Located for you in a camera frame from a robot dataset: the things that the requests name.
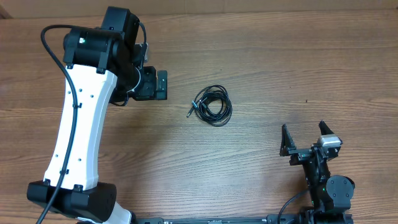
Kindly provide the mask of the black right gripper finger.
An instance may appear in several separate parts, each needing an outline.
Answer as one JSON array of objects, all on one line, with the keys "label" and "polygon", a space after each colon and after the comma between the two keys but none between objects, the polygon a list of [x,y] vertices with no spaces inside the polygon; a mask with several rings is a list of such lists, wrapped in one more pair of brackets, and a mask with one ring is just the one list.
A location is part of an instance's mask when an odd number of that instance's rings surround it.
[{"label": "black right gripper finger", "polygon": [[293,151],[297,149],[297,147],[295,146],[294,140],[292,139],[286,124],[282,125],[281,133],[282,133],[282,139],[280,144],[279,155],[289,156]]},{"label": "black right gripper finger", "polygon": [[324,120],[321,120],[319,122],[318,127],[320,128],[321,135],[334,134],[334,132],[327,126]]}]

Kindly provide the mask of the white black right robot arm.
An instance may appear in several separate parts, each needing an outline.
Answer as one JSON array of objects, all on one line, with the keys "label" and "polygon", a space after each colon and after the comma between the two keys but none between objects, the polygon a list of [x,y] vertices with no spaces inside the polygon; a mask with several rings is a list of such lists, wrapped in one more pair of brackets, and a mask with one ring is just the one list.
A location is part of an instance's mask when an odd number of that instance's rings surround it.
[{"label": "white black right robot arm", "polygon": [[[287,125],[281,127],[280,155],[289,156],[289,164],[302,166],[307,189],[290,198],[279,210],[277,223],[353,223],[346,211],[351,208],[355,183],[343,175],[331,175],[327,162],[338,157],[343,141],[326,125],[318,124],[321,135],[308,149],[298,149]],[[286,207],[301,196],[309,194],[312,205],[303,207],[298,214],[286,214]]]}]

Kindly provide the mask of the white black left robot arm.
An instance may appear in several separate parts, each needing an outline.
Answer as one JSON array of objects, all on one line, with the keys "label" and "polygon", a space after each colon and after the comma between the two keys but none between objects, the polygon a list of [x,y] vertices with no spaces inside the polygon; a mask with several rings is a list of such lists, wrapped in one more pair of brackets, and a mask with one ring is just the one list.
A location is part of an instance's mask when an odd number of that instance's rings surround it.
[{"label": "white black left robot arm", "polygon": [[80,223],[135,223],[117,203],[114,184],[100,182],[98,151],[109,105],[166,100],[167,72],[147,65],[145,27],[126,8],[110,6],[96,28],[68,26],[64,55],[56,61],[66,78],[65,100],[53,156],[27,199],[45,212]]}]

